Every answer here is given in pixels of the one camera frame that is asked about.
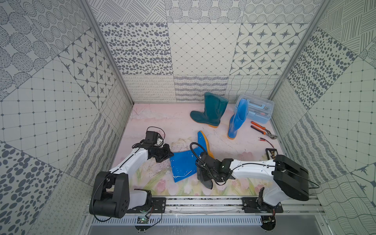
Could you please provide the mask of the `grey microfibre cloth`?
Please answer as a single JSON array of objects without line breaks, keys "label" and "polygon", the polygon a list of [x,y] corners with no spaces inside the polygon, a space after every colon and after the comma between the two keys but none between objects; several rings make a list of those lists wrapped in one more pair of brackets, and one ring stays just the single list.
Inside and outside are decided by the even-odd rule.
[{"label": "grey microfibre cloth", "polygon": [[197,168],[197,179],[206,188],[212,190],[213,182],[212,182],[212,177],[210,176],[209,171],[207,171],[206,169],[202,169],[202,168],[198,167]]}]

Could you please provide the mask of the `blue rubber boot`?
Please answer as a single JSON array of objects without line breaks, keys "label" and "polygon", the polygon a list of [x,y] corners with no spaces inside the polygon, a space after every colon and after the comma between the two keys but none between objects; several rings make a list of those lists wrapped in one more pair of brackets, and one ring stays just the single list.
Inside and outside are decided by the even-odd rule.
[{"label": "blue rubber boot", "polygon": [[[211,157],[214,157],[210,151],[210,145],[206,135],[202,131],[199,131],[197,136],[198,143],[208,152]],[[197,173],[197,166],[195,164],[196,160],[197,158],[190,149],[184,152],[174,153],[174,156],[170,158],[170,164],[175,183]]]},{"label": "blue rubber boot", "polygon": [[235,139],[237,136],[238,130],[246,121],[248,115],[248,102],[246,99],[241,99],[238,103],[238,108],[233,116],[230,118],[229,129],[228,129],[228,138]]}]

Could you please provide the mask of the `green rubber boot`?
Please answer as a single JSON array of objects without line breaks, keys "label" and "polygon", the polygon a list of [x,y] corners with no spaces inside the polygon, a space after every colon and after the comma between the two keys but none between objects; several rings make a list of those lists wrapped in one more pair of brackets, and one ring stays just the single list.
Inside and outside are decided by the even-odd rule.
[{"label": "green rubber boot", "polygon": [[226,111],[228,99],[216,94],[204,93],[204,112],[191,111],[190,117],[197,123],[207,124],[213,128],[220,125],[220,120]]}]

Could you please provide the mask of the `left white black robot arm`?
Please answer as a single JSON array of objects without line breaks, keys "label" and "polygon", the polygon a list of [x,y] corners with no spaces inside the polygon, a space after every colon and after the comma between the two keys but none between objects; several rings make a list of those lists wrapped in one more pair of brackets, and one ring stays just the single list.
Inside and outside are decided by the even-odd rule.
[{"label": "left white black robot arm", "polygon": [[161,163],[174,156],[160,133],[146,131],[146,137],[132,146],[131,153],[109,171],[97,174],[89,205],[89,213],[108,218],[122,218],[127,212],[149,212],[152,206],[150,190],[131,190],[129,180],[147,160]]}]

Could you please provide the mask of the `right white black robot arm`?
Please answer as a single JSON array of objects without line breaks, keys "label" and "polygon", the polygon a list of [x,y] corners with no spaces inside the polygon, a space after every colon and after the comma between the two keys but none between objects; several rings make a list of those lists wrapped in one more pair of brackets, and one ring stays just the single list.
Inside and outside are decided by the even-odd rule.
[{"label": "right white black robot arm", "polygon": [[262,201],[270,206],[289,198],[308,201],[309,181],[308,170],[284,155],[277,155],[275,159],[261,162],[245,162],[234,159],[219,161],[202,152],[196,157],[197,177],[208,189],[213,183],[218,185],[228,180],[243,178],[262,179],[271,186],[261,192]]}]

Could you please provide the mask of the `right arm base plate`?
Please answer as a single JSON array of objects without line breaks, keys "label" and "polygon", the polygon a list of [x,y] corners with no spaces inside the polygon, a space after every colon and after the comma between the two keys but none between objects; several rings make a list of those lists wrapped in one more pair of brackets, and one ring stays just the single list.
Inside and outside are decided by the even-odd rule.
[{"label": "right arm base plate", "polygon": [[242,199],[242,210],[245,213],[283,213],[281,203],[277,206],[270,206],[264,202],[261,202],[259,198],[256,197],[243,197]]}]

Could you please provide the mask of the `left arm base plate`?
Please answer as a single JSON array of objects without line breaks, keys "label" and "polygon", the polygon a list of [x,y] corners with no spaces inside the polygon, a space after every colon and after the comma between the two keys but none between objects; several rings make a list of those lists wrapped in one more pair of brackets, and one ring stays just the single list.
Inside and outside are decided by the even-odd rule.
[{"label": "left arm base plate", "polygon": [[151,197],[150,199],[146,200],[146,203],[143,206],[129,209],[127,213],[147,213],[151,211],[153,211],[154,213],[164,213],[165,206],[165,197]]}]

